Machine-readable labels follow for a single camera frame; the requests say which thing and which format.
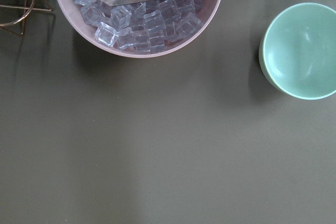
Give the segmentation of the pink bowl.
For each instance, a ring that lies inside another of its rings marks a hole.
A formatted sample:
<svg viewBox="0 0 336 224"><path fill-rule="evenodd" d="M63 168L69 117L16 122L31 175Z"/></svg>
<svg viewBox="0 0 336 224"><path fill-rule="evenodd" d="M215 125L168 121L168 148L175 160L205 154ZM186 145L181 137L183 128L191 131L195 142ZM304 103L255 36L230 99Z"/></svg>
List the pink bowl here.
<svg viewBox="0 0 336 224"><path fill-rule="evenodd" d="M171 54L177 50L182 49L183 47L190 44L193 40L195 40L209 25L212 21L213 17L218 10L218 7L221 3L221 0L203 0L203 8L197 13L201 22L201 27L199 30L191 36L189 39L179 40L177 42L173 42L166 46L166 50L158 53L148 53L148 54L137 54L135 52L130 51L121 51L114 47L107 47L103 44L100 44L95 40L94 32L96 31L94 27L87 25L83 22L79 7L76 6L72 0L57 0L60 9L62 10L64 16L71 24L71 26L80 34L81 37L86 39L92 45L114 55L128 57L128 58L153 58L164 56L167 54Z"/></svg>

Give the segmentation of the mint green bowl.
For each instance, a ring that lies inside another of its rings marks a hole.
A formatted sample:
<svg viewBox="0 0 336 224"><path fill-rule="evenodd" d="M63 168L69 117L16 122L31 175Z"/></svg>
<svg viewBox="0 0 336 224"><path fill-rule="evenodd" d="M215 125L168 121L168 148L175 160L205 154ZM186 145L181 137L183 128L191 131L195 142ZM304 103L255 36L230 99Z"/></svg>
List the mint green bowl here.
<svg viewBox="0 0 336 224"><path fill-rule="evenodd" d="M283 10L261 39L259 64L268 82L292 97L335 94L335 10L318 3Z"/></svg>

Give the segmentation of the clear ice cubes pile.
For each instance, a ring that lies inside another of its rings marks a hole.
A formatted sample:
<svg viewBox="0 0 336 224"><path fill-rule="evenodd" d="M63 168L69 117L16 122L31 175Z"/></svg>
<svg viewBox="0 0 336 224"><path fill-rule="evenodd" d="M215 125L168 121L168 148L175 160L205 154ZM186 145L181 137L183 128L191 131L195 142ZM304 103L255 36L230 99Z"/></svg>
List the clear ice cubes pile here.
<svg viewBox="0 0 336 224"><path fill-rule="evenodd" d="M190 38L201 20L203 0L150 0L110 6L101 0L73 0L83 22L95 28L100 44L148 54L162 52L168 44Z"/></svg>

